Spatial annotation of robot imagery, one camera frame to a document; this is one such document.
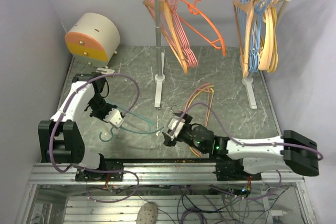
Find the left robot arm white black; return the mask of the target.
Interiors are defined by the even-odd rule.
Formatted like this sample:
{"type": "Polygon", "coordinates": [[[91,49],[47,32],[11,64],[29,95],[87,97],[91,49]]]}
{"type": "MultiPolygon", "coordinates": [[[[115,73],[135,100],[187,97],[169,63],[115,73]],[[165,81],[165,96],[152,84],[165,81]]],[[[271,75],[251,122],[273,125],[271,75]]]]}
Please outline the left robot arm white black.
{"type": "Polygon", "coordinates": [[[70,93],[60,109],[50,120],[38,124],[41,162],[50,163],[50,141],[53,140],[53,157],[56,164],[71,164],[88,168],[94,180],[102,180],[107,175],[105,158],[86,148],[77,122],[90,108],[90,116],[120,127],[123,115],[116,105],[109,104],[102,96],[105,83],[103,74],[77,74],[72,80],[70,93]]]}

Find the teal plastic hanger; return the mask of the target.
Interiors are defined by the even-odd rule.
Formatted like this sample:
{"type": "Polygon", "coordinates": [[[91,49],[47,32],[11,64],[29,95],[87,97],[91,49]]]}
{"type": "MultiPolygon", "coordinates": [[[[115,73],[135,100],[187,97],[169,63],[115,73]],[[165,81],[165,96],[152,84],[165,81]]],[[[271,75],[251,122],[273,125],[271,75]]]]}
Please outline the teal plastic hanger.
{"type": "MultiPolygon", "coordinates": [[[[132,127],[125,127],[125,126],[120,126],[120,129],[123,130],[123,131],[126,131],[126,132],[130,132],[130,133],[133,133],[133,134],[138,134],[138,135],[152,135],[152,134],[155,134],[156,136],[158,136],[158,134],[164,129],[164,127],[159,127],[158,123],[154,123],[152,122],[151,120],[139,115],[139,114],[136,114],[134,112],[130,112],[130,115],[131,117],[135,117],[143,122],[145,122],[148,126],[148,129],[147,130],[139,130],[139,129],[136,129],[135,126],[132,126],[132,127]]],[[[113,133],[113,129],[115,127],[114,126],[111,126],[110,127],[110,137],[107,138],[107,139],[104,139],[103,138],[103,133],[100,132],[99,135],[98,135],[98,138],[101,142],[103,143],[108,143],[108,142],[111,142],[113,139],[114,139],[114,133],[113,133]]]]}

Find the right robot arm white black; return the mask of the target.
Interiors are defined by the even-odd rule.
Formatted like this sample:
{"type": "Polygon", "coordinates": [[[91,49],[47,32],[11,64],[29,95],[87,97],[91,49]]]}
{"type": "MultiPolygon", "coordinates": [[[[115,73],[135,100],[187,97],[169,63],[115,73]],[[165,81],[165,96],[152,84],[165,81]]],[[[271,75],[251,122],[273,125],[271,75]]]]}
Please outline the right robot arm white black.
{"type": "Polygon", "coordinates": [[[282,169],[301,176],[319,175],[316,142],[292,130],[285,130],[281,136],[239,139],[217,136],[200,124],[172,119],[163,137],[165,146],[183,142],[211,158],[237,160],[231,172],[239,180],[249,174],[282,169]]]}

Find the brown wooden hanger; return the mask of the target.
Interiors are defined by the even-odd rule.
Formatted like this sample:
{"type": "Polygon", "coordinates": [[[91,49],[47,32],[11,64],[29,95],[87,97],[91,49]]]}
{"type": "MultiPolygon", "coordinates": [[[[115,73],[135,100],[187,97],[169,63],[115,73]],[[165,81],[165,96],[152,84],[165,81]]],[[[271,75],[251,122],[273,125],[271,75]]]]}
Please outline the brown wooden hanger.
{"type": "Polygon", "coordinates": [[[159,13],[160,13],[160,34],[170,46],[171,51],[174,53],[184,74],[188,73],[187,61],[182,52],[182,46],[178,39],[177,32],[174,27],[173,16],[169,4],[164,0],[159,0],[159,13]]]}

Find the orange plastic hanger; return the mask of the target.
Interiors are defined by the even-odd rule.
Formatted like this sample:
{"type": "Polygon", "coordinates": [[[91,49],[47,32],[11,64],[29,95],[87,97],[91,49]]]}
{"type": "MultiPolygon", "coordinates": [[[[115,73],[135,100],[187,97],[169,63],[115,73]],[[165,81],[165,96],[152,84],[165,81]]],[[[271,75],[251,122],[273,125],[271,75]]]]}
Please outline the orange plastic hanger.
{"type": "Polygon", "coordinates": [[[185,33],[185,30],[184,30],[182,24],[189,27],[192,31],[194,31],[196,34],[198,34],[201,38],[203,38],[206,42],[208,42],[215,49],[221,49],[222,50],[222,56],[223,57],[226,56],[224,39],[222,38],[219,30],[213,24],[213,22],[202,11],[200,11],[199,8],[196,7],[197,3],[200,2],[200,1],[202,1],[202,0],[194,0],[193,3],[190,3],[187,0],[170,0],[170,7],[171,7],[172,14],[174,16],[174,19],[175,19],[176,31],[178,33],[178,36],[180,37],[180,44],[182,46],[182,51],[187,56],[187,59],[193,62],[193,63],[189,63],[190,66],[197,65],[197,62],[194,63],[194,61],[197,61],[197,60],[195,59],[194,53],[191,51],[190,42],[188,40],[188,37],[185,33]],[[215,32],[215,34],[217,35],[218,38],[216,40],[208,39],[205,35],[203,35],[201,32],[199,32],[191,24],[189,24],[187,21],[182,19],[177,13],[177,8],[178,8],[179,2],[183,2],[184,4],[187,5],[187,9],[188,9],[190,14],[192,14],[194,16],[202,16],[203,19],[212,27],[213,31],[215,32]]]}

